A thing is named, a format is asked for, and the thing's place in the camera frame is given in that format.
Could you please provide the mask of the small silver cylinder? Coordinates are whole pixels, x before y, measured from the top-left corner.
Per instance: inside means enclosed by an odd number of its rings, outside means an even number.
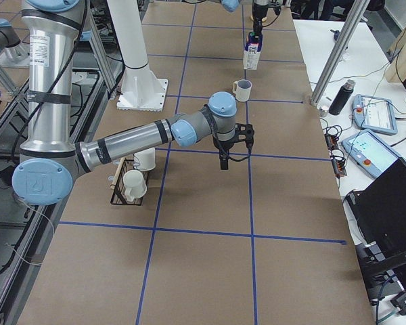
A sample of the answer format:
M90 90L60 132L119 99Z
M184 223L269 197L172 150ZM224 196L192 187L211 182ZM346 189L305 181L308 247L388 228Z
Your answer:
M328 115L329 113L329 108L327 106L321 106L319 108L319 116L324 118Z

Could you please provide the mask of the white mug rack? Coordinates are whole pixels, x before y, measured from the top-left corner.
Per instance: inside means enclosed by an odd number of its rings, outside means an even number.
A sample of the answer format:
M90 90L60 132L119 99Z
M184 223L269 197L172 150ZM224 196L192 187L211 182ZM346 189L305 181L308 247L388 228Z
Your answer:
M125 198L128 202L142 198L147 192L146 182L143 173L139 170L127 171L122 177L125 187Z
M140 171L151 171L156 167L155 148L148 148L133 154L133 167Z

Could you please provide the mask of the aluminium frame post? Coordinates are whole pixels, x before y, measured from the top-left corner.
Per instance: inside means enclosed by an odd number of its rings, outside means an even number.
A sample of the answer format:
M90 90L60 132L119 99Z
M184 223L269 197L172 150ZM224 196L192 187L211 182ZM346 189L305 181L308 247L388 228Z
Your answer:
M370 0L355 0L351 10L344 22L344 25L340 31L340 36L338 37L337 42L335 43L329 58L323 68L323 71L320 75L320 78L313 90L313 93L310 97L310 104L316 106L320 101L323 92L331 80L332 75L335 72L335 69L342 57L343 51L346 49L348 42L350 41L355 29L369 5Z

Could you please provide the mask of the teach pendant near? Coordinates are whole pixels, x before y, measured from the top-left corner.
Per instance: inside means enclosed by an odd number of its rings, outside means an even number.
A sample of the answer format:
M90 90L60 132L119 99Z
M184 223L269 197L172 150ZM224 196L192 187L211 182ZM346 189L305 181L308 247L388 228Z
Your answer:
M374 179L401 157L396 150L369 129L364 129L342 140L342 147Z

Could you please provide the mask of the black monitor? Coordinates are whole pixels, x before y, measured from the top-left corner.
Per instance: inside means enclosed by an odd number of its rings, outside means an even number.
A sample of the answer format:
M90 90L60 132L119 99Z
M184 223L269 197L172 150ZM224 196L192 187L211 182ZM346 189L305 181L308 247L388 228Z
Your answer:
M397 159L366 189L346 196L366 243L357 248L368 282L392 271L406 291L406 160Z

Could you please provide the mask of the white mug upper rack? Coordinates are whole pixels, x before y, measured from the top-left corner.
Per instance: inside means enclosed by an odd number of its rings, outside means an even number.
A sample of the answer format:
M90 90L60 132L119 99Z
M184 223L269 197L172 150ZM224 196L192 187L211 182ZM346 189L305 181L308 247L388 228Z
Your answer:
M156 167L155 148L148 148L133 154L133 167L140 171L151 171Z

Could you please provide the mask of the white mug with handle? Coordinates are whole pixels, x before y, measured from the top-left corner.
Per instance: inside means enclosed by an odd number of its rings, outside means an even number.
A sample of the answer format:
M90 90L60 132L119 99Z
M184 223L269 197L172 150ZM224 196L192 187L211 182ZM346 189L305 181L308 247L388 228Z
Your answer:
M250 99L252 82L247 79L241 79L233 82L232 92L239 102L247 102Z

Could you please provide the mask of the black water bottle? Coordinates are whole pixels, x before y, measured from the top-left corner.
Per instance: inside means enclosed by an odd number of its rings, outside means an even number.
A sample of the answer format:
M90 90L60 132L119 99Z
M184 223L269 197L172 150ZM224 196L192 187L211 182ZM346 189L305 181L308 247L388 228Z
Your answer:
M356 82L354 80L348 79L346 83L340 87L338 93L336 94L336 97L329 107L329 113L331 115L336 116L341 113L342 109L345 107L348 99L354 91L355 84Z

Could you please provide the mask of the white mug lower rack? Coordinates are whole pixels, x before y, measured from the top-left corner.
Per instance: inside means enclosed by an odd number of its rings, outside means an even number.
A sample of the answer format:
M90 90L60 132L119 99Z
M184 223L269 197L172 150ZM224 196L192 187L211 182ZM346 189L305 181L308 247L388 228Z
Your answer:
M127 171L122 177L125 187L125 198L128 202L142 198L147 192L146 182L143 173L139 170Z

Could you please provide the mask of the teach pendant far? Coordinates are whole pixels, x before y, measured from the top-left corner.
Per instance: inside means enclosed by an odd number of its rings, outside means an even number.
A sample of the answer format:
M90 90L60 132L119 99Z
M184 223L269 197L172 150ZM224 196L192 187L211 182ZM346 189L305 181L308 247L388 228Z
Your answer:
M353 120L360 129L396 135L394 106L389 99L357 94L353 99Z

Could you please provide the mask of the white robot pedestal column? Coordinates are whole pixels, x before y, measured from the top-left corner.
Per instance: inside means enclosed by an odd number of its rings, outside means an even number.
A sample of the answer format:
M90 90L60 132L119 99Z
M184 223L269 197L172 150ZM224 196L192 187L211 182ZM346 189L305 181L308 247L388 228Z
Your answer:
M159 112L168 80L150 69L137 2L113 0L108 7L125 65L117 108Z

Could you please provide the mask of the blue white milk carton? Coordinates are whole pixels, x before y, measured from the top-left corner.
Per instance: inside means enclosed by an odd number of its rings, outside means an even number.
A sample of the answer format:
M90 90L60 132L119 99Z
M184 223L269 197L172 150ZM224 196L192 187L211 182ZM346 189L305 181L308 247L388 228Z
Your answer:
M243 65L245 70L256 70L263 47L263 36L249 32L244 45Z

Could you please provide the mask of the teach pendant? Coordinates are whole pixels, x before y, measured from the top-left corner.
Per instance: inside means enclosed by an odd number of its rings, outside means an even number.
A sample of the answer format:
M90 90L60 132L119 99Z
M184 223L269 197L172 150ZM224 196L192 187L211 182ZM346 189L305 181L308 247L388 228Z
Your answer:
M357 94L353 99L353 120L360 129L396 135L394 106L389 99Z
M396 150L369 129L364 129L342 140L342 147L374 179L401 157Z

